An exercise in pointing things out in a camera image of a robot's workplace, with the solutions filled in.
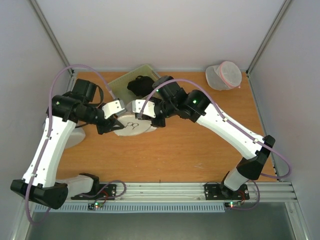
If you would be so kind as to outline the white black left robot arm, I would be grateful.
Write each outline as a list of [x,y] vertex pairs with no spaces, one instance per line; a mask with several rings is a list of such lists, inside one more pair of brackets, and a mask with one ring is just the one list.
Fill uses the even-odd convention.
[[12,181],[10,189],[26,201],[59,209],[67,199],[81,196],[96,199],[101,193],[99,177],[81,173],[57,180],[57,169],[67,141],[78,122],[95,125],[98,134],[121,130],[124,125],[117,116],[126,110],[122,100],[93,103],[98,85],[77,79],[71,91],[51,98],[42,138],[35,156],[21,179]]

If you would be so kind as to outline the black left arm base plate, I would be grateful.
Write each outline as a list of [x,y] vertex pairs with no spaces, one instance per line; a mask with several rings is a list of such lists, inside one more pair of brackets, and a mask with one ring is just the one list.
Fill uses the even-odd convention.
[[79,200],[79,201],[84,201],[84,200],[89,200],[89,201],[93,201],[93,200],[97,200],[97,199],[100,199],[100,198],[103,198],[105,199],[106,197],[109,199],[109,200],[114,200],[115,199],[115,196],[116,196],[116,193],[117,193],[117,185],[116,184],[109,184],[108,186],[104,187],[103,190],[97,194],[96,196],[94,197],[87,197],[87,196],[84,196],[84,195],[76,195],[76,196],[73,196],[71,197],[71,200]]

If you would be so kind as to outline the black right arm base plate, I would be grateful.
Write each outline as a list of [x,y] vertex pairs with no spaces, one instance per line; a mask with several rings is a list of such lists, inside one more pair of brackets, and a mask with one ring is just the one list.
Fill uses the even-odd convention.
[[232,191],[221,189],[221,184],[218,182],[207,182],[203,185],[203,190],[206,200],[241,201],[250,199],[246,184],[242,184],[237,191]]

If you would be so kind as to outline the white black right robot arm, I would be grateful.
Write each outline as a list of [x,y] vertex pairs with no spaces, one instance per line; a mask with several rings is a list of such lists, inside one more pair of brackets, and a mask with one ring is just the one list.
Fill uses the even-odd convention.
[[275,139],[256,134],[232,119],[199,85],[186,93],[178,83],[172,76],[163,76],[152,84],[152,93],[162,98],[154,107],[155,118],[161,123],[172,116],[190,120],[211,130],[241,154],[240,162],[227,172],[219,186],[223,197],[230,199],[247,181],[260,177]]

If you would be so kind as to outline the white mesh laundry bag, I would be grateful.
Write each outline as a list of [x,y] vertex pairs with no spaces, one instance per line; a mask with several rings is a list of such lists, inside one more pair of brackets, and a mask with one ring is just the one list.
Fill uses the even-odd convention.
[[136,114],[132,112],[131,101],[126,105],[126,112],[118,117],[118,120],[124,125],[124,128],[116,130],[114,133],[117,136],[128,137],[155,131],[157,127],[151,126],[152,118],[148,116],[143,117],[146,117],[146,119],[136,118]]

